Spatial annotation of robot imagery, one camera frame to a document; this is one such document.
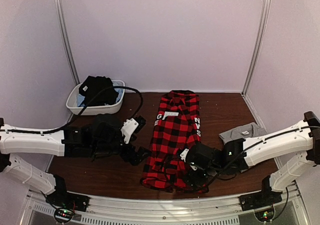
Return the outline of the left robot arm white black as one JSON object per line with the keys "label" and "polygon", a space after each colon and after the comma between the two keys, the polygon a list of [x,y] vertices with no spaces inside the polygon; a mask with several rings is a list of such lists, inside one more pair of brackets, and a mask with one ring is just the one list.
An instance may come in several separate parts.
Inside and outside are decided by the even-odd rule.
{"label": "left robot arm white black", "polygon": [[53,130],[18,129],[0,124],[0,170],[28,184],[61,207],[72,203],[65,181],[58,175],[42,172],[18,157],[18,153],[48,154],[65,158],[107,158],[119,155],[137,166],[150,155],[144,147],[130,142],[146,124],[142,116],[119,121],[110,114],[99,114],[91,125],[74,127],[69,124]]}

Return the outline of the white plastic laundry basket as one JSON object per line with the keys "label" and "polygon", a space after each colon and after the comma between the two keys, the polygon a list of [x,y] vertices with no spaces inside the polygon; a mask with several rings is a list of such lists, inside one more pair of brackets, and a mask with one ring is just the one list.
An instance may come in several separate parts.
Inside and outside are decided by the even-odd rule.
{"label": "white plastic laundry basket", "polygon": [[[123,89],[125,86],[125,83],[122,80],[115,80],[122,82],[123,85],[117,85],[113,86],[114,89],[120,88]],[[123,103],[123,98],[124,98],[124,93],[125,90],[123,89],[123,94],[120,98],[120,101],[113,104],[113,105],[104,105],[104,106],[84,106],[84,107],[77,107],[77,94],[79,94],[79,87],[81,84],[77,85],[72,92],[70,93],[67,101],[66,101],[66,107],[74,114],[78,115],[82,108],[86,108],[85,111],[82,113],[83,116],[93,116],[93,115],[98,115],[98,114],[115,114],[117,113]]]}

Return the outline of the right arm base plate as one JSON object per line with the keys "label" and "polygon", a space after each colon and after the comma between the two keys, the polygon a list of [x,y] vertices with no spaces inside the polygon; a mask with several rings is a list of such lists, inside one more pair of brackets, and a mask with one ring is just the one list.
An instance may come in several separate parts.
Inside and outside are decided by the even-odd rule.
{"label": "right arm base plate", "polygon": [[255,210],[271,206],[282,201],[281,192],[263,193],[262,191],[241,195],[239,202],[242,211]]}

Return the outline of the folded grey button shirt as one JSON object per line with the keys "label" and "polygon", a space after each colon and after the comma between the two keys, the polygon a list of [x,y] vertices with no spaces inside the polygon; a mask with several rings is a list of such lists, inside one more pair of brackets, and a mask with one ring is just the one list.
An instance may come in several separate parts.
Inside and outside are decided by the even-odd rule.
{"label": "folded grey button shirt", "polygon": [[[263,127],[260,127],[255,122],[251,122],[245,125],[241,125],[219,134],[219,137],[224,143],[222,149],[222,160],[224,168],[230,161],[232,161],[238,154],[240,154],[243,148],[243,142],[245,139],[260,137],[266,135],[267,132]],[[242,173],[248,170],[250,167],[246,164],[243,157],[239,157],[229,168],[227,168],[223,175],[234,175]]]}

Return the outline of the right aluminium frame post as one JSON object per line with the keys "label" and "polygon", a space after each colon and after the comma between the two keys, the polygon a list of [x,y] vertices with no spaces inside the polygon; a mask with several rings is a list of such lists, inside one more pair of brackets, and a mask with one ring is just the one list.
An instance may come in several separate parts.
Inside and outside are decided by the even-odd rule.
{"label": "right aluminium frame post", "polygon": [[259,54],[260,54],[262,43],[263,43],[263,37],[266,32],[268,18],[269,18],[269,14],[270,14],[271,2],[272,2],[272,0],[262,0],[259,25],[258,25],[255,43],[254,43],[253,53],[251,56],[246,80],[245,80],[245,83],[244,83],[244,86],[243,86],[243,89],[241,92],[243,97],[245,97],[249,91],[249,87],[250,87],[251,81],[253,79],[254,71],[255,71],[255,68],[256,68],[256,65],[257,65],[257,62],[259,59]]}

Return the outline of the circuit board with leds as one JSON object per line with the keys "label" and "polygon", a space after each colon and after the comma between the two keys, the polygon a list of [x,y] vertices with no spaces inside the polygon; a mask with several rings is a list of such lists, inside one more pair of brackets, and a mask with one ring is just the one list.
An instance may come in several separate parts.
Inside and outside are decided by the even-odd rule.
{"label": "circuit board with leds", "polygon": [[75,213],[72,210],[59,207],[54,211],[53,217],[58,223],[68,223],[74,215]]}
{"label": "circuit board with leds", "polygon": [[259,222],[267,223],[275,217],[275,210],[273,208],[257,210],[254,212],[254,216]]}

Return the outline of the right circuit board with leds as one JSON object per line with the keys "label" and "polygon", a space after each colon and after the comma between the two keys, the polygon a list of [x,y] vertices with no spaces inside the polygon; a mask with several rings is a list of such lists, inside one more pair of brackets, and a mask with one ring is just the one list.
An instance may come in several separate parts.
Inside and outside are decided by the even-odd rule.
{"label": "right circuit board with leds", "polygon": [[254,216],[259,222],[267,223],[275,217],[275,210],[273,208],[257,210],[254,212]]}

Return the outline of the red black plaid shirt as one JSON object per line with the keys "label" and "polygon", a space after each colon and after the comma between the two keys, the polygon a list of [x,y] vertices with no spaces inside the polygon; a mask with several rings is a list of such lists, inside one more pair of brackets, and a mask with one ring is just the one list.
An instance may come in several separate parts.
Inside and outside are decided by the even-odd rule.
{"label": "red black plaid shirt", "polygon": [[201,141],[200,98],[190,90],[172,90],[160,98],[150,140],[150,156],[140,184],[168,193],[184,192],[189,169],[179,158],[184,149]]}

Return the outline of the aluminium frame post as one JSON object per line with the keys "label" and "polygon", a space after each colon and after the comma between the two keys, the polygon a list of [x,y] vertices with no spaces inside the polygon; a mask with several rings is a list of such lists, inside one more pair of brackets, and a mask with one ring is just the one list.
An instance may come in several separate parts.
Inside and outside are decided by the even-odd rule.
{"label": "aluminium frame post", "polygon": [[54,0],[58,23],[60,27],[60,33],[62,37],[62,45],[65,51],[67,63],[71,72],[72,79],[76,85],[80,83],[79,75],[76,69],[75,61],[73,58],[72,48],[68,36],[67,25],[65,21],[64,9],[63,9],[63,1],[62,0]]}
{"label": "aluminium frame post", "polygon": [[243,97],[245,97],[249,91],[249,87],[250,87],[251,81],[253,79],[254,71],[255,71],[255,68],[256,68],[256,65],[257,65],[257,62],[259,59],[259,54],[260,54],[262,43],[263,43],[263,37],[266,32],[268,18],[269,18],[269,14],[270,14],[271,2],[272,2],[272,0],[262,0],[259,25],[258,25],[255,43],[254,43],[253,53],[251,56],[246,80],[245,80],[245,83],[244,83],[244,86],[243,86],[243,89],[241,92]]}

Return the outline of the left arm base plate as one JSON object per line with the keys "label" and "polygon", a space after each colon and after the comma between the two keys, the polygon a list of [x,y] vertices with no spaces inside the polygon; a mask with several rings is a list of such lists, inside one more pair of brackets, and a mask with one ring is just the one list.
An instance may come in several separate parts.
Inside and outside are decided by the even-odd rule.
{"label": "left arm base plate", "polygon": [[46,201],[55,208],[65,208],[72,211],[86,212],[90,198],[86,195],[71,192],[53,192],[45,196]]}

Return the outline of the light blue shirt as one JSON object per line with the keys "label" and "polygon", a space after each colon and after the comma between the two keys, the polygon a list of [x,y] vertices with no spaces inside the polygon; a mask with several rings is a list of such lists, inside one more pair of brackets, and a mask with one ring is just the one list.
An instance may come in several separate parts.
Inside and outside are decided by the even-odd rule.
{"label": "light blue shirt", "polygon": [[[115,81],[115,80],[112,81],[112,84],[113,84],[113,86],[122,86],[123,85],[122,82]],[[115,100],[115,103],[118,103],[122,97],[124,90],[122,88],[115,88],[114,90],[118,93],[118,96]],[[76,106],[77,107],[84,107],[85,106],[84,99],[85,99],[85,96],[78,93],[76,96]]]}

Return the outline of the left circuit board with leds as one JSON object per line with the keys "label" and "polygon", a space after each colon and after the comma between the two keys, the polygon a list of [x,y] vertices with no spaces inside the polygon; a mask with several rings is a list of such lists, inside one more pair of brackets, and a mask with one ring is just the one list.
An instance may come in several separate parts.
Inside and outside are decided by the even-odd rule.
{"label": "left circuit board with leds", "polygon": [[59,207],[54,211],[53,217],[58,223],[68,223],[74,215],[75,213],[72,210]]}

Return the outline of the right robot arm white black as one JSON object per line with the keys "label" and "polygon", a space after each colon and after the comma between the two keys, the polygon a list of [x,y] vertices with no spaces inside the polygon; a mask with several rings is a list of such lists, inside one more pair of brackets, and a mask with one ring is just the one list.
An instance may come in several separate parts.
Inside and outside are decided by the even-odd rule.
{"label": "right robot arm white black", "polygon": [[275,157],[295,153],[278,171],[263,179],[256,195],[259,205],[268,205],[306,170],[320,163],[320,120],[314,112],[283,130],[258,137],[227,142],[223,150],[200,142],[184,149],[179,158],[191,167],[185,183],[198,192],[221,175],[233,176]]}

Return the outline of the front aluminium rail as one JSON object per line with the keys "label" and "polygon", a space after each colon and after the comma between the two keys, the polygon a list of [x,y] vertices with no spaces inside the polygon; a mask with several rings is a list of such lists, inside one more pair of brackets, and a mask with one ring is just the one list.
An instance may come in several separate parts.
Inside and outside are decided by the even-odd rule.
{"label": "front aluminium rail", "polygon": [[[285,210],[271,223],[260,222],[255,210],[244,211],[240,196],[251,193],[191,199],[122,199],[88,194],[86,211],[76,211],[66,225],[311,225],[296,183],[288,186]],[[55,209],[29,190],[18,225],[59,225]]]}

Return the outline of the black shirt in basket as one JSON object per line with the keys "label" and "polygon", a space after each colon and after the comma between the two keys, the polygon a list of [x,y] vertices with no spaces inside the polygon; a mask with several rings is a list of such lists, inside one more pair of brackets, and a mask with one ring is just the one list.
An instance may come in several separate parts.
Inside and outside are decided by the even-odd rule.
{"label": "black shirt in basket", "polygon": [[112,80],[105,76],[88,76],[78,92],[83,96],[80,105],[88,107],[114,105],[119,95]]}

